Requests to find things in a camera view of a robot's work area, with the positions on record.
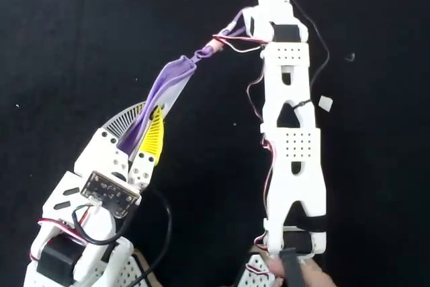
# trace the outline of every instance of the purple cloth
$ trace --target purple cloth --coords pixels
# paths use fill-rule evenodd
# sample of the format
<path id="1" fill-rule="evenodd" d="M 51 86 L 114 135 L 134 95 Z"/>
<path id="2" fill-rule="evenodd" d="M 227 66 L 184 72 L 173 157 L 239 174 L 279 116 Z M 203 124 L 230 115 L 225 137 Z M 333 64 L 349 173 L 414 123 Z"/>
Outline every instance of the purple cloth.
<path id="1" fill-rule="evenodd" d="M 181 56 L 178 60 L 174 60 L 164 66 L 148 94 L 143 110 L 121 138 L 118 144 L 119 149 L 127 154 L 134 150 L 148 124 L 157 99 L 166 89 L 190 77 L 196 68 L 196 64 L 186 56 Z"/>
<path id="2" fill-rule="evenodd" d="M 234 17 L 232 22 L 237 23 L 241 16 L 242 11 Z M 242 34 L 244 31 L 245 27 L 240 28 L 235 32 L 226 28 L 221 31 L 221 34 L 226 36 L 236 36 Z M 161 70 L 153 87 L 149 91 L 143 110 L 120 139 L 118 148 L 130 155 L 139 144 L 139 141 L 146 130 L 149 118 L 157 105 L 157 100 L 168 88 L 178 84 L 186 78 L 190 78 L 196 71 L 196 63 L 199 60 L 211 57 L 213 54 L 214 49 L 211 46 L 205 46 L 202 49 L 197 50 L 191 59 L 186 56 L 181 56 L 179 59 L 167 63 Z"/>

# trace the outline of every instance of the black cloth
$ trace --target black cloth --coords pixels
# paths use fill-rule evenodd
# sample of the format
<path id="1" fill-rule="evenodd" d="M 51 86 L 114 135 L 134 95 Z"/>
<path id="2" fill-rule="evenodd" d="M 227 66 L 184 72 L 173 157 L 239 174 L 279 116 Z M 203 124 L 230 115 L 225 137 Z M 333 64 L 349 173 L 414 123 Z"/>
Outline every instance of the black cloth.
<path id="1" fill-rule="evenodd" d="M 428 1 L 296 1 L 331 51 L 312 96 L 334 100 L 330 113 L 316 109 L 325 269 L 339 286 L 424 284 Z M 0 0 L 2 286 L 21 286 L 42 205 L 95 130 L 144 100 L 165 63 L 192 55 L 256 2 Z M 312 28 L 310 52 L 312 74 L 326 55 Z M 173 209 L 172 246 L 156 270 L 167 287 L 233 282 L 262 231 L 269 155 L 244 91 L 260 70 L 256 52 L 204 60 L 168 115 L 152 184 Z M 261 87 L 252 96 L 262 104 Z M 152 260 L 165 229 L 163 208 L 148 198 L 128 237 Z"/>

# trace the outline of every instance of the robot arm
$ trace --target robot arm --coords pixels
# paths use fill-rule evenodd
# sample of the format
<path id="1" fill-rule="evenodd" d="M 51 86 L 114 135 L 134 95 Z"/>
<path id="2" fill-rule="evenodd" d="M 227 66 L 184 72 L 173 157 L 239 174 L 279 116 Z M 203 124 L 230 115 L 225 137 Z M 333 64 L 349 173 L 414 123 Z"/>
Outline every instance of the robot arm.
<path id="1" fill-rule="evenodd" d="M 245 27 L 235 31 L 241 15 Z M 244 31 L 248 38 L 238 37 Z M 163 119 L 193 75 L 196 64 L 224 45 L 234 48 L 228 42 L 232 39 L 257 42 L 262 48 L 265 104 L 261 133 L 273 157 L 263 247 L 271 256 L 282 254 L 284 249 L 295 247 L 288 242 L 288 236 L 300 233 L 309 237 L 310 248 L 297 250 L 299 256 L 312 257 L 325 251 L 325 232 L 285 225 L 296 201 L 301 202 L 308 217 L 324 216 L 326 212 L 320 131 L 310 102 L 308 30 L 294 17 L 290 0 L 259 0 L 258 6 L 243 9 L 192 58 L 182 56 L 166 65 L 142 110 L 134 120 L 129 120 L 126 129 L 120 124 L 97 130 L 76 160 L 74 173 L 65 173 L 43 206 L 40 232 L 31 247 L 32 262 L 24 286 L 37 286 L 36 280 L 49 287 L 131 286 L 129 283 L 135 277 L 124 281 L 119 277 L 127 264 L 136 265 L 131 257 L 133 246 L 120 236 L 122 230 L 117 231 L 115 218 L 130 218 L 140 204 L 141 192 L 150 183 L 161 154 Z M 286 104 L 294 108 L 299 128 L 278 125 Z M 294 164 L 300 164 L 300 171 L 294 171 Z M 93 241 L 114 243 L 90 243 L 77 232 L 77 225 Z M 262 275 L 249 263 L 245 268 L 249 276 Z M 141 274 L 138 267 L 134 272 L 136 277 Z M 263 275 L 268 277 L 267 286 L 271 286 L 273 277 L 268 272 Z M 238 284 L 246 285 L 243 279 Z"/>
<path id="2" fill-rule="evenodd" d="M 284 247 L 284 235 L 288 235 L 288 231 L 298 232 L 296 227 L 284 226 L 294 202 L 301 202 L 308 217 L 326 213 L 320 130 L 316 127 L 314 106 L 310 101 L 308 30 L 294 17 L 290 0 L 259 0 L 259 5 L 248 9 L 244 15 L 251 37 L 271 40 L 261 52 L 265 85 L 261 132 L 273 153 L 264 221 L 265 242 L 268 252 L 277 255 Z M 299 128 L 279 126 L 284 105 L 294 107 Z M 307 256 L 323 253 L 326 234 L 309 234 L 312 249 L 307 251 Z"/>

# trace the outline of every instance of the human hand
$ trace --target human hand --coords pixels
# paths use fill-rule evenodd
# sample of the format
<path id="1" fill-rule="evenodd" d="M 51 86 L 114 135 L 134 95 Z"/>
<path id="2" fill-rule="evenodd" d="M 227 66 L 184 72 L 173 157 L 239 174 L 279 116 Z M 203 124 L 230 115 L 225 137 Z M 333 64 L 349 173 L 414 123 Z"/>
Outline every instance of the human hand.
<path id="1" fill-rule="evenodd" d="M 285 277 L 284 266 L 281 259 L 267 259 L 266 264 L 269 271 L 276 276 Z M 324 273 L 312 259 L 307 259 L 301 265 L 304 283 L 306 287 L 336 287 L 330 276 Z"/>

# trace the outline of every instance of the black strap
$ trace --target black strap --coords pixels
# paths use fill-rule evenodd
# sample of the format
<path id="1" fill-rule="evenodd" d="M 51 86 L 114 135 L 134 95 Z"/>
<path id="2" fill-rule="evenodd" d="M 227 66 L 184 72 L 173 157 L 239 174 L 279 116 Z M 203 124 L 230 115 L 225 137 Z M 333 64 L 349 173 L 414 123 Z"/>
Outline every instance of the black strap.
<path id="1" fill-rule="evenodd" d="M 305 287 L 302 268 L 297 259 L 295 248 L 286 248 L 279 252 L 284 267 L 288 287 Z"/>

